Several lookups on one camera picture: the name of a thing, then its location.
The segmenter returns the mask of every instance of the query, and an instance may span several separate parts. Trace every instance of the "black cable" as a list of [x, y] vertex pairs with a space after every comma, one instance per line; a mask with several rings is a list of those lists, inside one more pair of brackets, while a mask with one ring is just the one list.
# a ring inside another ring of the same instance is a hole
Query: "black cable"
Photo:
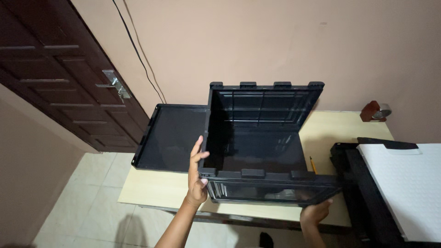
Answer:
[[149, 74], [147, 73], [146, 66], [144, 65], [144, 63], [141, 60], [141, 56], [138, 53], [138, 49], [136, 49], [135, 43], [133, 42], [132, 36], [130, 35], [129, 29], [127, 28], [127, 25], [126, 25], [126, 22], [124, 21], [123, 16], [121, 15], [121, 12], [120, 12], [120, 9], [118, 8], [118, 5], [116, 5], [115, 0], [112, 0], [112, 1], [113, 1], [113, 4], [115, 5], [116, 9], [118, 10], [118, 14], [120, 15], [121, 20], [124, 23], [124, 27], [126, 27], [127, 34], [129, 35], [130, 41], [132, 42], [132, 46], [135, 49], [136, 54], [138, 55], [139, 61], [141, 62], [142, 66], [144, 67], [144, 70], [146, 71], [147, 79], [149, 80], [149, 82], [153, 86], [153, 88], [155, 89], [156, 93], [158, 93], [158, 96], [159, 96], [159, 99], [161, 99], [161, 102], [164, 103], [164, 101], [161, 98], [161, 95], [159, 95], [159, 92], [156, 90], [156, 88], [153, 85], [152, 81], [150, 81]]

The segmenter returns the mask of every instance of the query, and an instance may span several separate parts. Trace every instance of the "wooden door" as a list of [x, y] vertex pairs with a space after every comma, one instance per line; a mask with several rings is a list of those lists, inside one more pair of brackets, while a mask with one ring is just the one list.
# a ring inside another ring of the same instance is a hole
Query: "wooden door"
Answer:
[[135, 152], [149, 118], [96, 86], [111, 84], [103, 70], [115, 69], [68, 0], [0, 0], [0, 82], [98, 151]]

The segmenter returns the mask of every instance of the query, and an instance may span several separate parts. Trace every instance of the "white tile floor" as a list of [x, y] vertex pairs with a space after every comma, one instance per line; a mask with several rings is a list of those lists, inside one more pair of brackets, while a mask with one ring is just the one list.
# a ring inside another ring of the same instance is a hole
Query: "white tile floor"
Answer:
[[[173, 215], [117, 203], [133, 154], [85, 154], [34, 240], [38, 248], [154, 247]], [[302, 248], [298, 231], [195, 222], [186, 247], [256, 247], [260, 232], [275, 248]], [[328, 247], [336, 237], [322, 235]]]

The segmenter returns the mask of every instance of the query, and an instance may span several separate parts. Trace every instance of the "human arm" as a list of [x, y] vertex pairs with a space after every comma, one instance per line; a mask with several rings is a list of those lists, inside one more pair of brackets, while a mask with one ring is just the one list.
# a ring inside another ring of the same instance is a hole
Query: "human arm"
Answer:
[[325, 243], [320, 237], [318, 224], [329, 214], [329, 206], [333, 200], [328, 199], [317, 205], [310, 205], [300, 213], [300, 226], [302, 227], [303, 237], [310, 248], [326, 248]]
[[203, 137], [200, 136], [190, 153], [188, 169], [188, 192], [181, 207], [159, 239], [155, 248], [183, 248], [199, 206], [207, 200], [207, 179], [199, 179], [198, 162], [209, 156], [209, 152], [199, 152]]

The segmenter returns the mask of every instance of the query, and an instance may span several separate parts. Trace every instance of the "human hand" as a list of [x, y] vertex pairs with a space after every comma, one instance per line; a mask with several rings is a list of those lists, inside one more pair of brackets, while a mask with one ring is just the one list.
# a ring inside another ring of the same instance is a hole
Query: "human hand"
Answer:
[[207, 185], [208, 180], [205, 178], [199, 179], [198, 162], [202, 158], [206, 158], [210, 155], [208, 151], [201, 151], [201, 144], [203, 137], [199, 136], [199, 139], [194, 144], [193, 150], [190, 153], [190, 167], [188, 168], [188, 193], [185, 197], [186, 201], [194, 207], [199, 206], [207, 200]]
[[302, 212], [300, 212], [300, 225], [313, 225], [317, 227], [320, 221], [328, 216], [329, 206], [332, 202], [332, 199], [327, 199], [317, 205], [310, 205], [303, 208]]

